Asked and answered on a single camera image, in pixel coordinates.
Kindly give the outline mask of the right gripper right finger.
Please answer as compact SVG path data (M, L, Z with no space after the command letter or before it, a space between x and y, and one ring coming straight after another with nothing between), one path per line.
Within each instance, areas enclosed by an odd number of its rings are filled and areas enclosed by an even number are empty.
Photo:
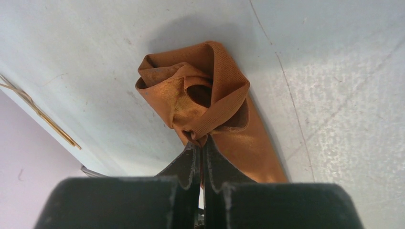
M208 137L202 148L207 229L361 229L351 197L336 184L257 183Z

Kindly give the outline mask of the orange cloth napkin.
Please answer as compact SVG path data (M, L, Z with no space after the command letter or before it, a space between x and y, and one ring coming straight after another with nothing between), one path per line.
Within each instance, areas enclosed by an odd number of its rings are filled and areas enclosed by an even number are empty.
M220 153L250 179L286 183L255 104L250 82L219 42L148 54L135 88L183 144L212 137Z

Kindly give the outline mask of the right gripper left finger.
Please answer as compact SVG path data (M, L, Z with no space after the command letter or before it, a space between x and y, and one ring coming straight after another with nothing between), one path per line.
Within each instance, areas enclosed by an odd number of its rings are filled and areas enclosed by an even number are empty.
M37 229L192 229L198 224L200 149L188 144L153 177L68 178Z

